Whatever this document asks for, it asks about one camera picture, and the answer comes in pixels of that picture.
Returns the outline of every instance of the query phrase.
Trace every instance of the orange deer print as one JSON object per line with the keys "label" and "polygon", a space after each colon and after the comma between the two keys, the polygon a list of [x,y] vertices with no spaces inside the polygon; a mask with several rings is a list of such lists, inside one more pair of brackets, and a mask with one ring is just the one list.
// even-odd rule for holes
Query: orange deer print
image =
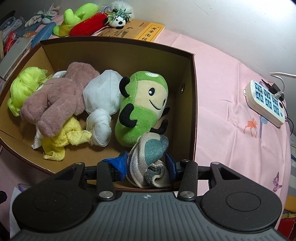
{"label": "orange deer print", "polygon": [[244,127],[244,131],[246,130],[246,128],[250,128],[250,131],[251,131],[251,136],[253,137],[253,134],[252,134],[252,129],[254,128],[255,131],[256,131],[256,135],[255,135],[255,138],[257,138],[257,121],[255,121],[254,118],[252,118],[252,120],[249,120],[248,121],[248,124]]}

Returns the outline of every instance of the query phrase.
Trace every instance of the white oval patch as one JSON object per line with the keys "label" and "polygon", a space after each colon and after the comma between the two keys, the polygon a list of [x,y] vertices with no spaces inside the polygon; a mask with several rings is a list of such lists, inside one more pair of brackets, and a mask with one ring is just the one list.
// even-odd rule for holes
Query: white oval patch
{"label": "white oval patch", "polygon": [[150,77],[158,77],[159,75],[158,74],[155,74],[155,73],[145,73],[146,75],[150,76]]}

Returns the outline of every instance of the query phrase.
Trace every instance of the wall scratch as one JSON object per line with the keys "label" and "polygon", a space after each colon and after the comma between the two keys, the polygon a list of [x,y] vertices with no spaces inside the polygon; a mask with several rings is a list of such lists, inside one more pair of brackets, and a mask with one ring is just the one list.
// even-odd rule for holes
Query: wall scratch
{"label": "wall scratch", "polygon": [[[194,4],[196,5],[196,6],[198,6],[195,2],[194,2]],[[200,6],[198,6],[202,11],[204,11]],[[209,14],[206,12],[206,11],[204,11],[208,16],[209,16]]]}

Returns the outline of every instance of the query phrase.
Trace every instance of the pink tablecloth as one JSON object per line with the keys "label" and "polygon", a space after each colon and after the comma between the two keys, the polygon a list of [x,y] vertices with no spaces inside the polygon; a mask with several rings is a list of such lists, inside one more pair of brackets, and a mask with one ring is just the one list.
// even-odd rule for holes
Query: pink tablecloth
{"label": "pink tablecloth", "polygon": [[[249,81],[260,82],[261,76],[233,57],[181,34],[164,30],[156,42],[195,54],[195,161],[201,166],[209,166],[213,161],[229,166],[274,191],[284,206],[291,170],[289,125],[286,122],[275,127],[250,109],[243,95]],[[207,182],[201,182],[198,194],[207,190]]]}

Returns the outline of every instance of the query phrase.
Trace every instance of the black plush limb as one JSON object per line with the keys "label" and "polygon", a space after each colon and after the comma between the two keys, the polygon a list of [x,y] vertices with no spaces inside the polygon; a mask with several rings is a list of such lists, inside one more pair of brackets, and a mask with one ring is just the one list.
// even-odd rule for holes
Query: black plush limb
{"label": "black plush limb", "polygon": [[161,114],[161,117],[167,115],[169,113],[169,111],[170,111],[170,108],[169,107],[164,108],[163,113]]}
{"label": "black plush limb", "polygon": [[137,120],[131,120],[131,113],[134,109],[132,103],[127,104],[119,114],[119,122],[128,127],[133,128],[137,124]]}
{"label": "black plush limb", "polygon": [[130,79],[129,77],[123,77],[121,79],[121,81],[119,82],[119,90],[120,93],[124,96],[124,97],[129,97],[129,94],[126,92],[126,86],[130,83]]}
{"label": "black plush limb", "polygon": [[159,135],[163,135],[165,133],[167,127],[168,127],[168,120],[165,119],[162,121],[162,123],[158,129],[151,128],[150,132],[153,132],[153,133],[156,133]]}

